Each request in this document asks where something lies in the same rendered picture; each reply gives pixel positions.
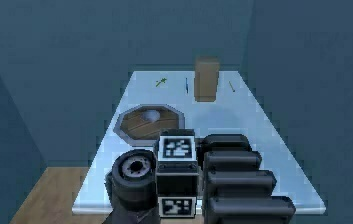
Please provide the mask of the pale blue table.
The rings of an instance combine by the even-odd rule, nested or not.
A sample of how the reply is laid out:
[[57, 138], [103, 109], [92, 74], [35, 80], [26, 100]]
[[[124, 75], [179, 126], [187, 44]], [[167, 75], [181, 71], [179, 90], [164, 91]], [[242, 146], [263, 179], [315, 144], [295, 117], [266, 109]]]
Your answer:
[[[185, 92], [188, 78], [189, 94]], [[156, 87], [156, 81], [167, 78]], [[114, 131], [120, 113], [140, 104], [167, 104], [182, 112], [185, 127], [198, 138], [209, 134], [241, 133], [262, 155], [261, 167], [277, 178], [275, 196], [288, 196], [298, 215], [322, 214], [326, 206], [294, 156], [236, 71], [219, 73], [216, 100], [194, 99], [192, 71], [136, 71], [132, 74], [92, 165], [72, 206], [75, 214], [108, 214], [112, 211], [105, 189], [105, 175], [115, 159], [131, 147]], [[236, 92], [232, 92], [231, 81]]]

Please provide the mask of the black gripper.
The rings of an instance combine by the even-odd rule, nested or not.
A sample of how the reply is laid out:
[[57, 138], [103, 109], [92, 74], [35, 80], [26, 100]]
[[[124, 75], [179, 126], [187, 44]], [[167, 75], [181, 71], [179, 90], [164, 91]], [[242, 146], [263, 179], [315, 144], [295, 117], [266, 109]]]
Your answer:
[[120, 155], [105, 176], [112, 212], [102, 224], [160, 224], [152, 151], [130, 150]]

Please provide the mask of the brown octagonal wooden tray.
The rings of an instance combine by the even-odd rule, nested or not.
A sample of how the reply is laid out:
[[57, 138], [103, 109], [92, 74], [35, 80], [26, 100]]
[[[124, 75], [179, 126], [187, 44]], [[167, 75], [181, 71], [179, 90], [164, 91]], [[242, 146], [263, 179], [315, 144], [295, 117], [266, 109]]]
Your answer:
[[[157, 110], [160, 119], [146, 122], [141, 115], [146, 110]], [[113, 131], [132, 147], [150, 147], [163, 129], [184, 129], [184, 114], [167, 104], [140, 104], [119, 114]]]

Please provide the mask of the small white round object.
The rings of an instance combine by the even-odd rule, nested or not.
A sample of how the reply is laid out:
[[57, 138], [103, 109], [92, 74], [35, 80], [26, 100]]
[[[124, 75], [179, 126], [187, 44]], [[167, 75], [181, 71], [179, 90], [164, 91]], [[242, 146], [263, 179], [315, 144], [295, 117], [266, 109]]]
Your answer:
[[160, 119], [160, 112], [157, 110], [146, 110], [142, 113], [141, 118], [146, 122], [154, 123]]

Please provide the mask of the tan upright box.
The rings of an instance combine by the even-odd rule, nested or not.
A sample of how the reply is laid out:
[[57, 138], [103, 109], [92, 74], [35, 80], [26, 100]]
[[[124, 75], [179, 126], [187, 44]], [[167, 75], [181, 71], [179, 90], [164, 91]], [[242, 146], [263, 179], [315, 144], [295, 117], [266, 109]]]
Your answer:
[[220, 63], [215, 57], [199, 57], [195, 62], [194, 97], [197, 102], [216, 100]]

